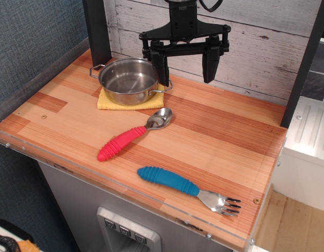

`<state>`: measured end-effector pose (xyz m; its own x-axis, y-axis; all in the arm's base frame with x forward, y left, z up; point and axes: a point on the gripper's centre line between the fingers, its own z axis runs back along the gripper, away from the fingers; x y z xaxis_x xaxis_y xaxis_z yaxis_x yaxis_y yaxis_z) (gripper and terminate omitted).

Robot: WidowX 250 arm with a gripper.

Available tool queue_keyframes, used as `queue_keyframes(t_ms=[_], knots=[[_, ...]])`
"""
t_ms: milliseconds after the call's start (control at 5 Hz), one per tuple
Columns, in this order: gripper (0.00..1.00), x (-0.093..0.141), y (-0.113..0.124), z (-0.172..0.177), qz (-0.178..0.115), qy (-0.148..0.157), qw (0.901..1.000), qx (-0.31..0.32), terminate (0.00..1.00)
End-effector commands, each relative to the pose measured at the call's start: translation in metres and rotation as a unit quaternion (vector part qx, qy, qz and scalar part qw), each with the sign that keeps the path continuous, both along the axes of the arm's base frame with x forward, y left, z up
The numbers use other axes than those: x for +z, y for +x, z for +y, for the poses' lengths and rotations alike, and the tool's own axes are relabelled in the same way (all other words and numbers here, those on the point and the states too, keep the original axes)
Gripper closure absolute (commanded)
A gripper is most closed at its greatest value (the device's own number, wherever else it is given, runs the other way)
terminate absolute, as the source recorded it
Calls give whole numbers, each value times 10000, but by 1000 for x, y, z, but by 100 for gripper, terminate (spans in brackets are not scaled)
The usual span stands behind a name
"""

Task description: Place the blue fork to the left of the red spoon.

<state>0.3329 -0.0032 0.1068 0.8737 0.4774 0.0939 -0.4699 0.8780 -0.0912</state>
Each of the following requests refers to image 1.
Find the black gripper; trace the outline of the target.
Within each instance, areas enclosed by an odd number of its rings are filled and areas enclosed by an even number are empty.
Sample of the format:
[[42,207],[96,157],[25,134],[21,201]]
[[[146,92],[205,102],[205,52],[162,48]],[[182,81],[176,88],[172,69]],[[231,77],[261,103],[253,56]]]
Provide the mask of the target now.
[[231,27],[198,20],[196,3],[170,3],[169,17],[166,25],[139,35],[143,57],[151,58],[158,82],[169,86],[166,56],[203,53],[203,78],[205,83],[210,83],[215,78],[220,56],[229,51]]

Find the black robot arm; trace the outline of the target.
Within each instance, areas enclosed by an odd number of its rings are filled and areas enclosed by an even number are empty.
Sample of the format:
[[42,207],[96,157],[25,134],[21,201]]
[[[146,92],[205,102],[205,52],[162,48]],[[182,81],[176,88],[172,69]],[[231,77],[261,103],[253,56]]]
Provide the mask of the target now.
[[170,21],[157,29],[143,31],[143,57],[153,66],[158,82],[169,86],[168,58],[202,55],[205,83],[214,80],[220,56],[229,52],[228,25],[209,24],[197,19],[197,1],[167,1]]

